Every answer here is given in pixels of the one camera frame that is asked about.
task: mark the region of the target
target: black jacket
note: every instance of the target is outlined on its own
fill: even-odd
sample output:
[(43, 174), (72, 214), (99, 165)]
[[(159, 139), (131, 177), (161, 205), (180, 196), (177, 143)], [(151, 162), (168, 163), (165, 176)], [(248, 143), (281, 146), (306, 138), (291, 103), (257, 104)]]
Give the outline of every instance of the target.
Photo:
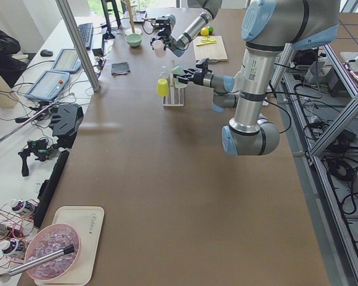
[(19, 52), (20, 44), (0, 30), (0, 47), (0, 75), (10, 87), (13, 87), (26, 68), (25, 63), (11, 56)]

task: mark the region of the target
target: yellow cup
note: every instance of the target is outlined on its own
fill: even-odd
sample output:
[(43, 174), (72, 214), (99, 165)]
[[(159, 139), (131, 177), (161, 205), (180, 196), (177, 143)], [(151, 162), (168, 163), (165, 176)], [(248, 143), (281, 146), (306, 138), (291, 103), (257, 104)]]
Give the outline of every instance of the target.
[(159, 79), (156, 86), (156, 94), (166, 97), (169, 94), (168, 81), (166, 79)]

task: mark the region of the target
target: green bowl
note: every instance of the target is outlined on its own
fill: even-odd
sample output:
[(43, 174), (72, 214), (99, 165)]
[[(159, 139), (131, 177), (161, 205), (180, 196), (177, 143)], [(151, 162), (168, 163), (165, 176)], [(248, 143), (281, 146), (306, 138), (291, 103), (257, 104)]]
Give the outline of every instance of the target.
[(129, 46), (139, 46), (142, 43), (142, 36), (139, 34), (130, 34), (126, 36), (126, 42)]

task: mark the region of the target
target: black mouse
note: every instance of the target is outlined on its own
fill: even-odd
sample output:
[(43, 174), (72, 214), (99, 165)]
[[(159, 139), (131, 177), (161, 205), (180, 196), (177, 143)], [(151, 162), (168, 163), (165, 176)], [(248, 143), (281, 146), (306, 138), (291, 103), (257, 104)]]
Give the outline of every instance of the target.
[(53, 55), (53, 52), (50, 49), (43, 49), (40, 52), (41, 57), (51, 57)]

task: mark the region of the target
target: pink bowl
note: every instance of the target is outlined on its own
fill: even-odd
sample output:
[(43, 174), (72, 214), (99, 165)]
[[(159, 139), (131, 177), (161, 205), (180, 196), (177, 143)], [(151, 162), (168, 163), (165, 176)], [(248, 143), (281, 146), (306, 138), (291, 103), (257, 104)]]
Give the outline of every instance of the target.
[(35, 257), (39, 258), (50, 252), (62, 249), (67, 246), (65, 244), (68, 241), (71, 241), (69, 244), (74, 244), (74, 253), (60, 256), (50, 262), (31, 268), (27, 270), (28, 275), (34, 280), (39, 281), (55, 280), (64, 275), (72, 267), (81, 250), (81, 239), (78, 233), (72, 226), (66, 223), (56, 223), (38, 232), (26, 250), (25, 262), (30, 262)]

